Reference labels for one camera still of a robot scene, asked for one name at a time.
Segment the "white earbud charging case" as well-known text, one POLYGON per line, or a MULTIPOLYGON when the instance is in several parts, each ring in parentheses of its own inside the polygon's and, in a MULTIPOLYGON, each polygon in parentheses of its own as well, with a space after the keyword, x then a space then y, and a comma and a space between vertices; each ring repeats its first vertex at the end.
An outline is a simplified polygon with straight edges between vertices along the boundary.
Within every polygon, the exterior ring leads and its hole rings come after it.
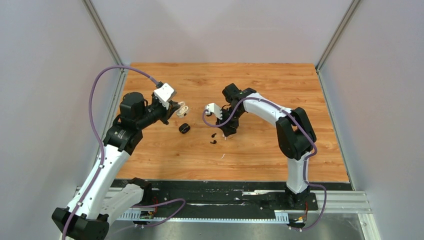
POLYGON ((179 118, 184 118, 185 116, 187 116, 187 114, 190 111, 189 106, 186 104, 185 101, 181 101, 178 103, 179 105, 179 109, 175 112, 176 116, 179 118))

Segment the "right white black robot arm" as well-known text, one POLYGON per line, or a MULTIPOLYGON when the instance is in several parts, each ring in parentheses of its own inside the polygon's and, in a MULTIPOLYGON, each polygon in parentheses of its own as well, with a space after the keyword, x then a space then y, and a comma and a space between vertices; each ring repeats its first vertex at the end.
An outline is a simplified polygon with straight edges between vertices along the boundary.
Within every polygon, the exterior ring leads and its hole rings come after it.
POLYGON ((278 147, 287 157, 288 179, 286 181, 286 204, 298 209, 306 201, 310 191, 308 164, 317 152, 317 137, 306 111, 278 105, 252 88, 239 89, 231 83, 222 91, 228 108, 216 103, 205 106, 204 116, 215 115, 214 128, 219 128, 225 137, 237 133, 239 119, 250 113, 270 123, 276 129, 278 147))

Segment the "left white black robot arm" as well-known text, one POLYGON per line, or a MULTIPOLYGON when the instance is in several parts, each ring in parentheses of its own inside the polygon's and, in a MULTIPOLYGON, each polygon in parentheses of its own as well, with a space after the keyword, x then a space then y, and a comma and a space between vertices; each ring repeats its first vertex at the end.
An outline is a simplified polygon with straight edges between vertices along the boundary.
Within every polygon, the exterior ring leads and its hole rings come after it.
POLYGON ((142 130, 161 121, 168 124, 176 113, 187 114, 184 101, 163 102, 155 93, 148 102, 140 92, 124 95, 119 114, 100 142, 100 155, 87 179, 66 207, 58 207, 51 218, 62 238, 103 240, 110 226, 132 206, 149 206, 153 201, 150 182, 134 178, 120 192, 105 200, 117 173, 143 138, 142 130))

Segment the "black earbud charging case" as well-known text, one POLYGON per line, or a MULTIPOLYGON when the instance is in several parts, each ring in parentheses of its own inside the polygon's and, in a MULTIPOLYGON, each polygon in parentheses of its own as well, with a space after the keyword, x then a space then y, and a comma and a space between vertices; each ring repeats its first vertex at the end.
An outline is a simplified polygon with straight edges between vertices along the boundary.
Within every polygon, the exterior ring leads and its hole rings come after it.
POLYGON ((186 134, 191 129, 191 126, 188 123, 183 123, 179 128, 181 134, 186 134))

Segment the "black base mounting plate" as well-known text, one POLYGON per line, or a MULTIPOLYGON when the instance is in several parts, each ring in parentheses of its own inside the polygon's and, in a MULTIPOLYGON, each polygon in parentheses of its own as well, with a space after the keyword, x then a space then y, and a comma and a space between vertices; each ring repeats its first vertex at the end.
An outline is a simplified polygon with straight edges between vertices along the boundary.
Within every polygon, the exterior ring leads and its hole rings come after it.
POLYGON ((317 211, 315 191, 300 201, 286 194, 284 181, 192 181, 151 180, 151 188, 140 205, 148 206, 184 199, 177 218, 271 219, 275 210, 317 211))

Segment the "left aluminium frame post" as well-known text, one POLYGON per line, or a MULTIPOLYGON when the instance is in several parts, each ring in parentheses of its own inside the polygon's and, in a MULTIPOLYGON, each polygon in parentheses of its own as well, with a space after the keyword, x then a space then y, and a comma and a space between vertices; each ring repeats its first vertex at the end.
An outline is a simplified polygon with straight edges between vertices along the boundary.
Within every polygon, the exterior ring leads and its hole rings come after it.
POLYGON ((82 3, 84 4, 88 15, 90 16, 95 28, 97 29, 100 37, 103 40, 103 43, 105 44, 110 56, 112 57, 114 63, 116 65, 123 65, 122 58, 120 57, 115 45, 113 44, 113 41, 111 37, 108 34, 108 31, 103 24, 103 21, 101 20, 101 17, 96 10, 96 7, 92 0, 82 0, 82 3))

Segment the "aluminium frame post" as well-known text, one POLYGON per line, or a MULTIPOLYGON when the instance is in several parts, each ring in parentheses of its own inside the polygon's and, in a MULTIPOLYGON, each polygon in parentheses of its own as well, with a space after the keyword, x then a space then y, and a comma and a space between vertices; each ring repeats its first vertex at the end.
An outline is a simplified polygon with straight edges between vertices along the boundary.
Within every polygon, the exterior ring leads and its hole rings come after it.
POLYGON ((88 15, 90 16, 95 28, 97 29, 100 37, 103 40, 103 43, 105 44, 110 56, 112 57, 114 63, 116 65, 123 65, 122 58, 120 57, 115 45, 113 44, 113 41, 111 37, 108 34, 108 31, 103 24, 103 21, 101 20, 101 17, 96 10, 96 7, 92 0, 82 0, 82 3, 84 4, 88 15))
POLYGON ((321 71, 324 64, 326 63, 327 59, 329 58, 330 54, 332 53, 334 47, 336 46, 339 38, 342 36, 343 32, 345 31, 345 28, 348 26, 349 22, 351 21, 352 17, 354 16, 355 12, 357 11, 357 8, 362 3, 362 0, 352 0, 344 13, 341 21, 339 22, 338 26, 336 27, 330 41, 328 42, 326 48, 324 49, 321 57, 319 58, 317 64, 315 65, 315 70, 317 73, 321 71))

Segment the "right aluminium frame post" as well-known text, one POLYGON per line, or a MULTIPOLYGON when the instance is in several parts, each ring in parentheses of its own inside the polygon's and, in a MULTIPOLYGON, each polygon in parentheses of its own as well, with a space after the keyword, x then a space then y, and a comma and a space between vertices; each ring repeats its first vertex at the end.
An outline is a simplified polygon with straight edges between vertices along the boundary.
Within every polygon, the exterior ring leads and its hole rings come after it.
POLYGON ((326 63, 327 59, 329 58, 330 54, 332 53, 334 47, 336 46, 339 38, 342 36, 343 32, 345 31, 345 28, 348 26, 349 22, 351 21, 352 17, 354 16, 355 12, 357 11, 357 8, 362 3, 362 0, 352 0, 344 13, 341 21, 339 22, 338 26, 336 27, 330 41, 328 42, 326 48, 324 49, 321 57, 319 58, 317 64, 315 65, 315 70, 317 73, 321 71, 324 64, 326 63))

